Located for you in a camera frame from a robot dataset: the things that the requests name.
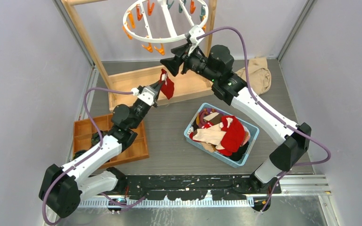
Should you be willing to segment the wooden compartment tray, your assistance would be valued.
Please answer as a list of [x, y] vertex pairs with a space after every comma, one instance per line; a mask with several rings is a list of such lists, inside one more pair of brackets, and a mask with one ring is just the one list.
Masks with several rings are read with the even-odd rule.
[[[103, 132], [108, 132], [113, 123], [111, 121], [112, 114], [102, 115], [93, 118], [98, 128]], [[143, 160], [149, 157], [148, 144], [145, 132], [144, 122], [141, 122], [136, 129], [137, 133], [133, 144], [121, 154], [111, 158], [104, 163], [100, 169], [114, 167], [116, 165], [130, 163], [133, 161]], [[73, 138], [73, 156], [80, 151], [87, 151], [92, 147], [92, 138], [97, 134], [97, 129], [92, 125], [89, 119], [74, 122], [74, 138]]]

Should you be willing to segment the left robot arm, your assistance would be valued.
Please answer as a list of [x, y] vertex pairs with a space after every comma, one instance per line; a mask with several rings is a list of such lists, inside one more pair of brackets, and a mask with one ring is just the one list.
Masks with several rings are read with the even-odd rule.
[[139, 86], [128, 92], [137, 97], [132, 106], [120, 104], [113, 110], [112, 128], [104, 136], [98, 130], [99, 142], [78, 158], [57, 166], [52, 164], [46, 171], [39, 192], [42, 214], [48, 225], [46, 208], [50, 207], [60, 218], [71, 215], [79, 204], [95, 195], [111, 191], [120, 195], [126, 183], [116, 169], [108, 169], [99, 175], [92, 173], [113, 157], [129, 148], [137, 137], [134, 132], [151, 107], [157, 106], [160, 89], [165, 81]]

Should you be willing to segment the beige cloth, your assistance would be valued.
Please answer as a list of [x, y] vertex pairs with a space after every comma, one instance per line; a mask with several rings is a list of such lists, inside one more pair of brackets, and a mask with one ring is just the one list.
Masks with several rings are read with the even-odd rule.
[[268, 69], [268, 62], [265, 57], [257, 57], [248, 61], [249, 83], [253, 91], [258, 94], [266, 93], [272, 84], [272, 75]]

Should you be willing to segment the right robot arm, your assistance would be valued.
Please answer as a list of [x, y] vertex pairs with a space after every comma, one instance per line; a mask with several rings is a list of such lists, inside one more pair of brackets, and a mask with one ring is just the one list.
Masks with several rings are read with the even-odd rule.
[[234, 58], [224, 45], [211, 47], [208, 56], [199, 48], [192, 52], [190, 44], [171, 49], [173, 57], [160, 63], [173, 75], [191, 70], [213, 82], [211, 89], [226, 104], [243, 112], [272, 138], [277, 148], [250, 176], [250, 187], [263, 193], [269, 181], [282, 172], [289, 171], [309, 147], [311, 127], [285, 118], [264, 102], [247, 82], [232, 70]]

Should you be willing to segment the orange clothes peg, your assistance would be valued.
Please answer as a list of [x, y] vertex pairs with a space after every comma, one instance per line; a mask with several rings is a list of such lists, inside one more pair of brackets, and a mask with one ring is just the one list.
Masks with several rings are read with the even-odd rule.
[[165, 55], [165, 47], [163, 43], [160, 44], [160, 47], [154, 46], [154, 49], [162, 56]]
[[152, 53], [153, 52], [153, 47], [151, 43], [148, 43], [147, 45], [141, 45], [145, 50], [147, 50], [148, 52]]

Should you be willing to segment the wooden hanger stand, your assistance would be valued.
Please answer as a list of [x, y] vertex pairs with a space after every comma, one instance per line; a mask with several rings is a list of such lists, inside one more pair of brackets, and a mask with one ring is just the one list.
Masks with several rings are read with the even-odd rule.
[[[144, 68], [136, 71], [129, 71], [114, 75], [109, 75], [103, 66], [97, 50], [91, 41], [84, 25], [79, 17], [75, 7], [77, 5], [89, 4], [89, 0], [64, 0], [62, 4], [69, 15], [71, 22], [75, 26], [77, 33], [80, 35], [81, 41], [86, 47], [89, 56], [92, 59], [93, 65], [98, 69], [102, 79], [109, 89], [125, 88], [132, 89], [138, 85], [147, 85], [158, 80], [161, 69], [164, 66], [156, 66]], [[216, 1], [211, 0], [209, 5], [209, 18], [206, 23], [204, 31], [210, 31], [214, 26]], [[154, 46], [160, 47], [159, 43], [153, 43]], [[199, 76], [194, 72], [187, 72], [185, 75], [176, 76], [173, 78], [175, 82], [175, 92], [171, 99], [167, 99], [165, 95], [161, 94], [158, 99], [159, 105], [166, 105], [170, 103], [185, 101], [193, 98], [207, 96], [211, 93], [210, 88], [212, 82], [204, 77]]]

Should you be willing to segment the blue plastic basket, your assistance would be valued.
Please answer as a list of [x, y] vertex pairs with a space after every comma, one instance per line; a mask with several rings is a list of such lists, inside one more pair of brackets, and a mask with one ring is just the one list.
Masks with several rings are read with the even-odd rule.
[[214, 152], [214, 153], [210, 153], [207, 150], [204, 149], [204, 147], [197, 143], [192, 141], [189, 137], [188, 137], [188, 130], [191, 128], [191, 126], [193, 125], [193, 123], [195, 122], [195, 120], [197, 119], [197, 117], [205, 117], [211, 113], [214, 112], [218, 112], [224, 115], [232, 115], [224, 110], [221, 110], [211, 104], [208, 103], [203, 103], [201, 105], [201, 107], [198, 109], [198, 111], [196, 112], [195, 116], [193, 117], [193, 119], [191, 120], [191, 122], [189, 123], [189, 125], [187, 126], [187, 128], [184, 130], [184, 136], [187, 140], [187, 142], [189, 142], [190, 144], [192, 144], [193, 146], [197, 147], [198, 149], [208, 153], [209, 155], [213, 156], [216, 159], [221, 160], [222, 162], [234, 167], [234, 168], [238, 168], [240, 166], [243, 166], [245, 164], [245, 162], [247, 161], [247, 158], [251, 152], [251, 149], [253, 147], [254, 142], [256, 141], [256, 138], [258, 137], [258, 134], [260, 132], [259, 128], [236, 117], [241, 123], [242, 125], [245, 127], [245, 129], [247, 129], [250, 133], [250, 139], [248, 140], [248, 143], [243, 145], [242, 148], [244, 149], [244, 153], [241, 155], [241, 158], [238, 160], [234, 160], [234, 158], [230, 158], [230, 157], [226, 157], [223, 156], [221, 154], [219, 154], [218, 152]]

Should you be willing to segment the beige sock in basket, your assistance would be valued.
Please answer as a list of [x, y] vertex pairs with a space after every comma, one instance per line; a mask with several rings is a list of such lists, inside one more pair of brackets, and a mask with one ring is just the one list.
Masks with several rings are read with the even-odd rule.
[[220, 122], [206, 129], [197, 129], [192, 133], [192, 140], [219, 145], [226, 134], [226, 131], [223, 131], [222, 128], [223, 123]]

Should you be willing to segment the white round clip hanger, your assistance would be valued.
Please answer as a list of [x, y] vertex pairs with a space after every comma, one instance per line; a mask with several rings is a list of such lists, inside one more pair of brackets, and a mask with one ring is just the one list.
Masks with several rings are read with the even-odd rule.
[[[209, 5], [204, 0], [137, 0], [126, 9], [122, 18], [125, 34], [129, 39], [151, 44], [186, 40], [185, 34], [176, 31], [176, 20], [171, 14], [173, 5], [179, 7], [179, 13], [186, 19], [188, 31], [194, 25], [198, 25], [204, 31], [209, 18]], [[150, 21], [149, 17], [155, 9], [162, 14], [158, 18], [168, 31], [167, 36], [154, 35], [153, 21]]]

